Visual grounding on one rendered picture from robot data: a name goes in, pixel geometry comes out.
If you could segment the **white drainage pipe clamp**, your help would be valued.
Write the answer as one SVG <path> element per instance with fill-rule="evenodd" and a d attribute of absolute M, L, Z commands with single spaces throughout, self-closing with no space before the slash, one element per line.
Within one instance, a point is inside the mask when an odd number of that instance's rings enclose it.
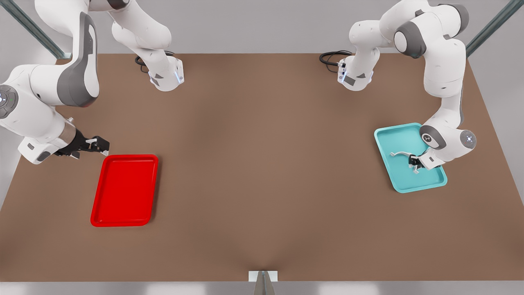
<path fill-rule="evenodd" d="M 390 153 L 390 156 L 395 157 L 395 156 L 397 156 L 397 155 L 404 155 L 404 156 L 408 157 L 410 154 L 411 154 L 411 153 L 407 153 L 407 152 L 397 152 L 397 153 L 393 153 L 393 152 L 391 152 L 391 153 Z M 412 168 L 412 172 L 414 172 L 414 174 L 418 174 L 418 173 L 419 173 L 419 172 L 418 172 L 418 169 L 414 169 L 414 168 Z"/>

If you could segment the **teal rectangular tray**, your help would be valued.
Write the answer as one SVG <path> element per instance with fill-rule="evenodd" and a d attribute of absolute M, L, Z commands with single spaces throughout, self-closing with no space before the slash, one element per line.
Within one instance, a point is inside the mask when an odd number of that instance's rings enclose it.
<path fill-rule="evenodd" d="M 419 129 L 421 124 L 409 123 L 376 129 L 375 140 L 393 188 L 399 193 L 409 193 L 441 187 L 447 184 L 447 176 L 442 167 L 427 170 L 418 169 L 414 174 L 408 166 L 408 157 L 404 155 L 390 156 L 390 153 L 407 152 L 415 156 L 421 155 L 428 146 L 421 140 Z"/>

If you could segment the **red rectangular tray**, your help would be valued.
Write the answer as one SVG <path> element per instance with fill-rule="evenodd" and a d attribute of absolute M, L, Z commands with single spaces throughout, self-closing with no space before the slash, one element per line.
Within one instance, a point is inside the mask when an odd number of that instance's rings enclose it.
<path fill-rule="evenodd" d="M 94 227 L 144 226 L 151 219 L 158 157 L 109 155 L 102 164 L 90 222 Z"/>

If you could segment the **silver frame post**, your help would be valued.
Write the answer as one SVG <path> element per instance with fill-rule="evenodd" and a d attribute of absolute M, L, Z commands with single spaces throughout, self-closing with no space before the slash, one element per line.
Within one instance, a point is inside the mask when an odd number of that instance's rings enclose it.
<path fill-rule="evenodd" d="M 70 59 L 72 54 L 66 53 L 13 1 L 0 0 L 4 8 L 26 31 L 28 31 L 56 59 Z"/>
<path fill-rule="evenodd" d="M 249 282 L 255 282 L 254 295 L 275 295 L 273 282 L 278 281 L 277 271 L 249 271 Z"/>
<path fill-rule="evenodd" d="M 466 45 L 466 58 L 469 58 L 487 39 L 492 36 L 522 6 L 524 0 L 510 0 L 496 16 Z"/>

